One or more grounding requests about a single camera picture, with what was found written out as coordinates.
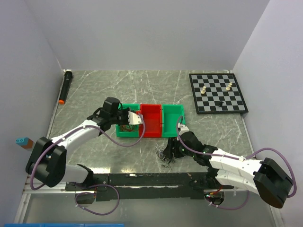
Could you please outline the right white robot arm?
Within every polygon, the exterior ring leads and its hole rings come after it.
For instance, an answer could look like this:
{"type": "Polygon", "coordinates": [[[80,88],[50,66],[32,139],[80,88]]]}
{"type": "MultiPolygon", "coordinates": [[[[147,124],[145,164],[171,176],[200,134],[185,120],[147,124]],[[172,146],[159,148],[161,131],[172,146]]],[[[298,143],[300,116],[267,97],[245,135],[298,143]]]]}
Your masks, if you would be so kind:
{"type": "Polygon", "coordinates": [[[228,185],[253,192],[268,205],[281,209],[294,183],[291,177],[271,158],[248,159],[220,148],[203,144],[191,131],[169,138],[162,156],[169,160],[192,157],[208,167],[206,182],[211,188],[228,185]]]}

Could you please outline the green plastic bin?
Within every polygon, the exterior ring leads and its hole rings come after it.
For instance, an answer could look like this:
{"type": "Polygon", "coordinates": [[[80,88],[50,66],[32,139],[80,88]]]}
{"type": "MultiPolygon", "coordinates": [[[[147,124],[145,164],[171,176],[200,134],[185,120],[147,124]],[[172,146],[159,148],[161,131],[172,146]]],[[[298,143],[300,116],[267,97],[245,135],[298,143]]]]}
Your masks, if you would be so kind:
{"type": "MultiPolygon", "coordinates": [[[[120,104],[119,109],[129,107],[131,111],[136,112],[140,110],[139,104],[120,104]]],[[[138,138],[139,125],[116,125],[116,136],[120,138],[138,138]]]]}
{"type": "Polygon", "coordinates": [[[162,138],[176,137],[176,123],[182,116],[185,124],[185,113],[183,105],[162,105],[162,138]]]}

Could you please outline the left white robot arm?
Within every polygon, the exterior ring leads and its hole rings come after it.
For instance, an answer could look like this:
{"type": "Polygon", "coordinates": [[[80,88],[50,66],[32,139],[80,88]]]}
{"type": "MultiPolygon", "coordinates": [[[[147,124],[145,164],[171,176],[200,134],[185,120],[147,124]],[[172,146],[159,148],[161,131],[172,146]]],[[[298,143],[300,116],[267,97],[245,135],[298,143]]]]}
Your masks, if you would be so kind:
{"type": "Polygon", "coordinates": [[[83,190],[90,189],[93,186],[93,171],[81,164],[67,164],[68,155],[89,140],[105,135],[112,125],[130,124],[133,114],[117,98],[108,97],[102,107],[76,128],[52,139],[38,139],[26,166],[30,188],[39,189],[34,186],[37,179],[42,186],[54,187],[66,181],[75,182],[83,190]]]}

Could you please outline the red plastic bin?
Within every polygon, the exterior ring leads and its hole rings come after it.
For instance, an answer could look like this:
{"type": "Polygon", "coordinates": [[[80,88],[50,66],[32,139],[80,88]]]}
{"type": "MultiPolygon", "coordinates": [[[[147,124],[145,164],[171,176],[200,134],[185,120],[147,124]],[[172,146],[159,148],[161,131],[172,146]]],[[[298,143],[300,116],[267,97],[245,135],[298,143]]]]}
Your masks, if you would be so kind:
{"type": "Polygon", "coordinates": [[[140,111],[145,122],[144,138],[162,137],[162,105],[140,104],[140,111]]]}

